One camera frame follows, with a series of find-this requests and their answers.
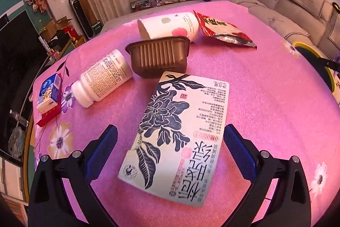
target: bottle label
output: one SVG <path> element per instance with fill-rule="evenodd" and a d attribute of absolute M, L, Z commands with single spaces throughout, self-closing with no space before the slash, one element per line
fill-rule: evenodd
<path fill-rule="evenodd" d="M 130 78 L 122 67 L 125 61 L 119 59 L 115 52 L 112 51 L 84 73 L 86 82 L 98 97 Z"/>

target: blue gripper pad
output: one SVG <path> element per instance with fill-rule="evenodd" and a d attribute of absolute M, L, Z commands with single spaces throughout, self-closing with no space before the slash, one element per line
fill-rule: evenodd
<path fill-rule="evenodd" d="M 256 161 L 254 156 L 256 147 L 249 141 L 242 138 L 240 133 L 232 124 L 228 124 L 224 128 L 223 139 L 227 145 L 233 159 L 235 160 L 238 169 L 240 170 L 244 179 L 254 182 L 256 179 Z M 250 142 L 253 146 L 250 151 L 247 149 L 244 142 Z"/>
<path fill-rule="evenodd" d="M 89 184 L 99 177 L 108 157 L 118 140 L 118 131 L 114 125 L 109 125 L 98 139 L 100 142 L 86 163 L 85 179 Z"/>

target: black tower fan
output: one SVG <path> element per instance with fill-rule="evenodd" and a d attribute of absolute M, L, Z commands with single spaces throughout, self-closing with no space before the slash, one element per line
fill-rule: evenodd
<path fill-rule="evenodd" d="M 88 21 L 86 15 L 84 13 L 84 10 L 83 10 L 83 7 L 82 7 L 80 1 L 79 0 L 68 0 L 68 3 L 72 7 L 72 10 L 77 17 L 77 20 L 78 20 L 84 34 L 86 35 L 86 37 L 88 39 L 91 39 L 95 34 L 92 30 L 90 22 Z"/>

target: couch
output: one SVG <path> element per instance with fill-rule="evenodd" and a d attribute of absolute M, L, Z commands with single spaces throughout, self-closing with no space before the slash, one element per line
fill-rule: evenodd
<path fill-rule="evenodd" d="M 301 41 L 316 46 L 329 59 L 340 52 L 340 17 L 327 0 L 229 1 L 248 7 L 250 14 L 290 43 Z"/>

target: red snack packet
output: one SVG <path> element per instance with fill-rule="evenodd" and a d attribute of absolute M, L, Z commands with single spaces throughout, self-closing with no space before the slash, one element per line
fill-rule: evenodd
<path fill-rule="evenodd" d="M 257 46 L 253 43 L 253 41 L 235 25 L 199 14 L 196 11 L 194 11 L 194 14 L 198 20 L 201 30 L 206 36 L 214 37 L 227 43 L 233 43 L 240 46 L 250 46 L 257 49 Z"/>

